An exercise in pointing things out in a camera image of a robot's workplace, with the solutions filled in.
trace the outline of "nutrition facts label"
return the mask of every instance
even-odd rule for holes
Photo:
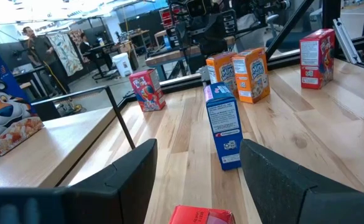
[[[319,42],[304,41],[301,42],[301,65],[318,65],[319,64]]]
[[[217,83],[217,75],[215,74],[215,68],[213,66],[207,66],[209,79],[211,80],[211,84]]]
[[[239,74],[246,74],[245,60],[233,60],[234,72]]]
[[[211,106],[208,114],[214,133],[239,128],[234,102]]]
[[[302,83],[307,83],[307,84],[319,84],[319,79],[318,78],[306,78],[303,77],[302,78]]]

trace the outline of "cardboard box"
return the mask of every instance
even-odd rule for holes
[[[321,89],[334,79],[335,32],[320,29],[299,41],[301,87]]]
[[[233,63],[231,62],[234,52],[224,52],[207,59],[207,68],[211,84],[223,82],[229,90],[237,97],[237,85],[234,76]]]
[[[270,94],[268,64],[264,48],[245,50],[233,56],[238,97],[256,103]]]
[[[165,96],[154,69],[132,74],[129,81],[143,112],[161,110],[165,106]]]
[[[235,224],[231,211],[197,208],[184,205],[175,207],[169,224]]]
[[[243,133],[236,98],[223,82],[205,87],[204,96],[222,169],[240,167],[240,142]]]
[[[43,127],[26,94],[0,57],[0,156]]]

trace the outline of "tony the tiger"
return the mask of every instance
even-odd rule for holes
[[[0,81],[0,135],[12,123],[32,116],[31,106],[24,99],[13,97],[4,90],[6,84]]]

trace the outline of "wooden countertop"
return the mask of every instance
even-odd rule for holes
[[[162,35],[167,35],[167,31],[163,30],[163,31],[160,31],[160,32],[154,34],[155,37],[159,37],[159,36],[162,36]]]
[[[364,191],[364,69],[335,61],[334,81],[301,89],[299,66],[269,73],[271,94],[257,104],[238,102],[244,138],[308,169]],[[167,223],[176,205],[231,210],[236,223],[261,223],[240,169],[221,170],[202,87],[166,95],[167,106],[122,111],[138,146],[158,139],[158,160],[145,223]],[[127,153],[117,121],[106,128],[62,185],[75,184]]]
[[[234,37],[226,37],[225,40],[226,40],[227,46],[233,45],[235,43]],[[189,47],[188,49],[185,50],[185,52],[186,52],[187,56],[201,53],[200,47],[197,47],[197,46]],[[173,52],[168,52],[166,54],[147,58],[146,65],[155,66],[157,64],[161,64],[161,63],[167,62],[169,60],[175,60],[175,59],[181,58],[181,57],[184,57],[183,52],[181,52],[179,50],[175,50]]]
[[[44,122],[0,157],[0,187],[54,187],[113,118],[105,108]]]

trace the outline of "white container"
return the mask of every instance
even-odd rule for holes
[[[113,63],[117,66],[119,74],[122,77],[132,74],[131,63],[128,59],[128,53],[122,53],[119,55],[115,55],[112,58]]]

